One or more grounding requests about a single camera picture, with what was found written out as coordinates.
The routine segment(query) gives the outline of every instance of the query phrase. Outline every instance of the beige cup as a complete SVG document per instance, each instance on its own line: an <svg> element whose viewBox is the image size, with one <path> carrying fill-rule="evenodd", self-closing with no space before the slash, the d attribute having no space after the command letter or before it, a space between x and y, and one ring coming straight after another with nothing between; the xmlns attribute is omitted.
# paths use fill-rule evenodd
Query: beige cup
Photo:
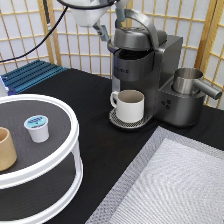
<svg viewBox="0 0 224 224"><path fill-rule="evenodd" d="M0 127L0 171L8 169L16 159L12 136L8 129Z"/></svg>
<svg viewBox="0 0 224 224"><path fill-rule="evenodd" d="M117 104L114 103L114 96L117 96ZM110 96L117 118L125 123L135 123L143 118L144 100L144 95L136 90L114 91Z"/></svg>

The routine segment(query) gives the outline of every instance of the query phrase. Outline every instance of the stainless steel pitcher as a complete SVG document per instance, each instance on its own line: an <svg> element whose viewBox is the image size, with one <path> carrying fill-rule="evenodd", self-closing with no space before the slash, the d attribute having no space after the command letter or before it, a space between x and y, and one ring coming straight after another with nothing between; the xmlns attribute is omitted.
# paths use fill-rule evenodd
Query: stainless steel pitcher
<svg viewBox="0 0 224 224"><path fill-rule="evenodd" d="M221 97L222 92L207 85L201 78L203 73L195 68L179 68L175 71L173 89L184 95L194 95L199 91L217 100Z"/></svg>

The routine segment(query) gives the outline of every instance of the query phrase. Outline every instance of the coffee maker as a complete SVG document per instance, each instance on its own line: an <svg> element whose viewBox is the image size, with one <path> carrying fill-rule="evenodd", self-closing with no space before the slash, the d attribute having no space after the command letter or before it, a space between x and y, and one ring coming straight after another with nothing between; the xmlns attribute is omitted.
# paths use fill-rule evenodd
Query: coffee maker
<svg viewBox="0 0 224 224"><path fill-rule="evenodd" d="M136 124L126 124L112 110L110 121L126 130L142 127L152 117L178 127L196 124L206 91L182 94L173 89L183 38L156 30L149 17L135 10L125 9L125 17L136 20L142 27L125 28L118 20L115 23L115 34L108 41L108 50L113 54L112 91L142 92L145 116ZM216 98L221 96L217 90L212 91Z"/></svg>

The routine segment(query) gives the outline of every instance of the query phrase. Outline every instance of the black countertop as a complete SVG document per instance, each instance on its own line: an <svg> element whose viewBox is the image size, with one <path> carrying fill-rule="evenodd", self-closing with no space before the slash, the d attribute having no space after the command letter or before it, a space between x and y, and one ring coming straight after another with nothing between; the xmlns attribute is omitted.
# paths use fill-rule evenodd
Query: black countertop
<svg viewBox="0 0 224 224"><path fill-rule="evenodd" d="M109 79L70 69L23 92L64 101L80 125L83 181L71 203L49 224L85 223L158 126L224 150L224 111L206 106L192 128L180 129L157 120L136 132L115 128L108 119L111 85Z"/></svg>

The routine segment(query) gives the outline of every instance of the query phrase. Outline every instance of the drip tray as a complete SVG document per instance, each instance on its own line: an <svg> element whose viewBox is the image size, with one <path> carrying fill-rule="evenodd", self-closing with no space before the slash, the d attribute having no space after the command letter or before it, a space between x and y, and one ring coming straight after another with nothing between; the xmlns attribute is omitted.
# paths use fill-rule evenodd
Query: drip tray
<svg viewBox="0 0 224 224"><path fill-rule="evenodd" d="M117 118L116 109L110 111L109 114L109 120L113 125L127 131L134 131L136 129L144 127L151 120L151 118L152 115L145 113L144 117L140 121L135 123L125 123Z"/></svg>

